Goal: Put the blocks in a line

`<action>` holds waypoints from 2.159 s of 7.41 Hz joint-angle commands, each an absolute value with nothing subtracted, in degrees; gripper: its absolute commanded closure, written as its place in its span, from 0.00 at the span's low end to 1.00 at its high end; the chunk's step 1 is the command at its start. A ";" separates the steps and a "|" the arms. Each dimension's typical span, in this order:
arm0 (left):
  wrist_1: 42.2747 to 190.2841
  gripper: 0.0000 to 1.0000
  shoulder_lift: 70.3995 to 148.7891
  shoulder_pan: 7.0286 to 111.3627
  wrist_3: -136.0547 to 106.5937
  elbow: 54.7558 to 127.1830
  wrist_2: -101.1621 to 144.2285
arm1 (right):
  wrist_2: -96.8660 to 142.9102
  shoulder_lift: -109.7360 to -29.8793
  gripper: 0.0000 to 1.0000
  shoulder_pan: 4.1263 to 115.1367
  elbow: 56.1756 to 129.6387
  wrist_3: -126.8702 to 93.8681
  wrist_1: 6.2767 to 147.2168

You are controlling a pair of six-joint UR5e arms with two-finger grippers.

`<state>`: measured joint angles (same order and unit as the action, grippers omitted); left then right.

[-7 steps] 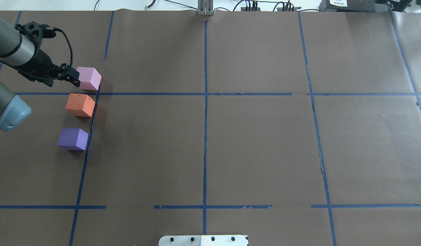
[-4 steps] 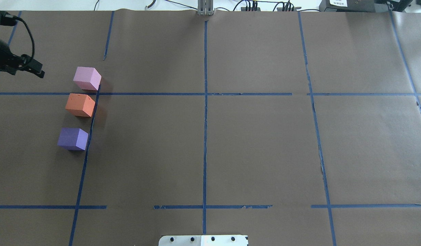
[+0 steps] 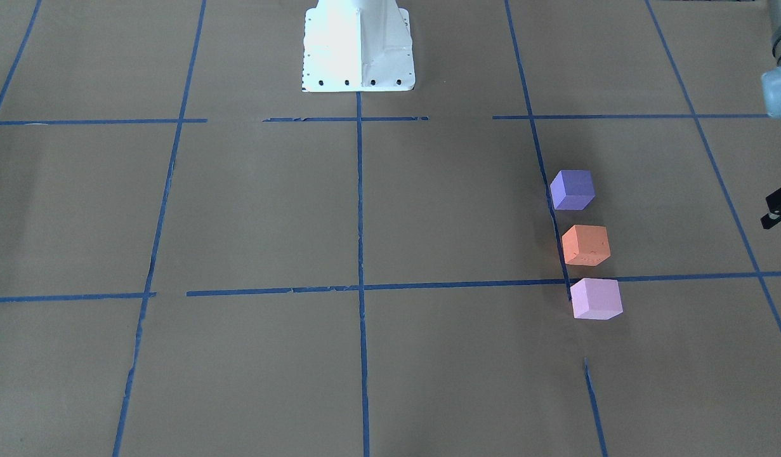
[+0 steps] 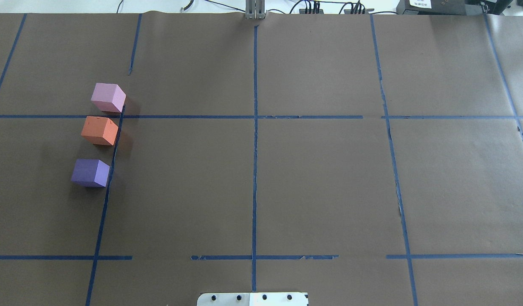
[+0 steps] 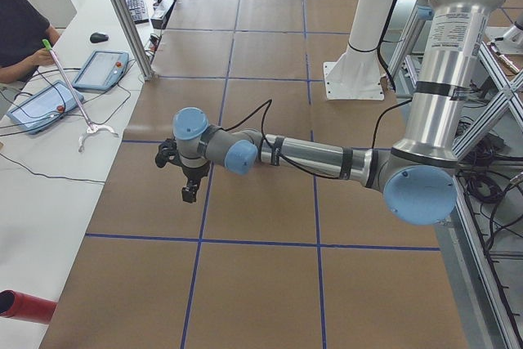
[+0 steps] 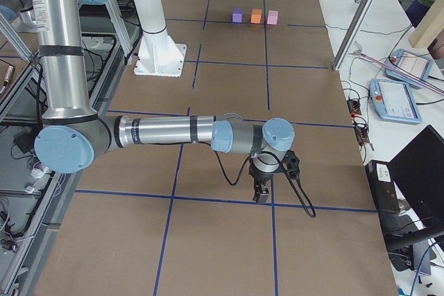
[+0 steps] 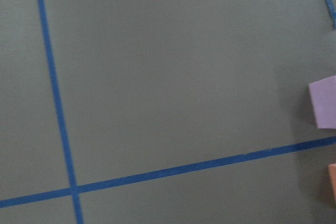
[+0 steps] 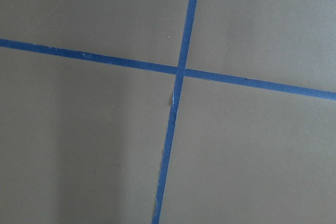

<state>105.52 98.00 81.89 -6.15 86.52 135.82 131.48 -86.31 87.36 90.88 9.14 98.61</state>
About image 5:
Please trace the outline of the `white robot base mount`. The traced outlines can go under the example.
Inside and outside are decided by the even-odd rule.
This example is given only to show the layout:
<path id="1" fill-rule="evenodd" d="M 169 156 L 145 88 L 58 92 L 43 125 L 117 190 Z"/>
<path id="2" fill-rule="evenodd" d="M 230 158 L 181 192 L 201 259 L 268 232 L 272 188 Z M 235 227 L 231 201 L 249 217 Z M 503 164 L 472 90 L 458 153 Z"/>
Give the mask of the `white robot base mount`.
<path id="1" fill-rule="evenodd" d="M 324 85 L 329 101 L 382 101 L 378 49 L 397 0 L 359 0 L 345 52 L 325 62 Z"/>

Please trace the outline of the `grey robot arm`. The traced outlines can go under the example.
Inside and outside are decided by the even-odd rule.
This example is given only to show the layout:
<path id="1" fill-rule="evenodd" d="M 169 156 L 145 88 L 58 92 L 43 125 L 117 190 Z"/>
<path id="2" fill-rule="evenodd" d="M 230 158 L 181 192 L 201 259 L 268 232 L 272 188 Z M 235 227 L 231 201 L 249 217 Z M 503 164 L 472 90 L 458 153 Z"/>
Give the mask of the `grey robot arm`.
<path id="1" fill-rule="evenodd" d="M 330 101 L 321 78 L 325 61 L 341 54 L 359 0 L 179 0 L 170 39 L 192 61 L 189 78 L 173 81 L 172 111 L 198 107 L 224 128 L 364 149 L 388 147 L 404 130 L 396 105 Z M 321 217 L 329 227 L 361 217 L 365 225 L 399 220 L 382 197 L 351 181 L 314 178 L 296 168 L 257 164 L 246 175 L 215 167 L 194 204 L 178 191 L 168 205 L 177 224 L 206 220 L 210 235 L 302 227 Z"/>

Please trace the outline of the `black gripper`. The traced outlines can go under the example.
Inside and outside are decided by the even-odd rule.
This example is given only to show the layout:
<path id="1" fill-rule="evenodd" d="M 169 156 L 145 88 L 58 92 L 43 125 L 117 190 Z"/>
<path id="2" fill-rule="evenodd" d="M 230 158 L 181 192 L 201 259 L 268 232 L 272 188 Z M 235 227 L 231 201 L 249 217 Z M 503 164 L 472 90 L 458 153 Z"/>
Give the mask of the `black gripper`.
<path id="1" fill-rule="evenodd" d="M 195 203 L 200 183 L 204 177 L 207 177 L 210 171 L 210 163 L 205 163 L 197 168 L 191 168 L 183 165 L 182 172 L 186 176 L 186 186 L 181 189 L 181 196 L 184 202 Z"/>

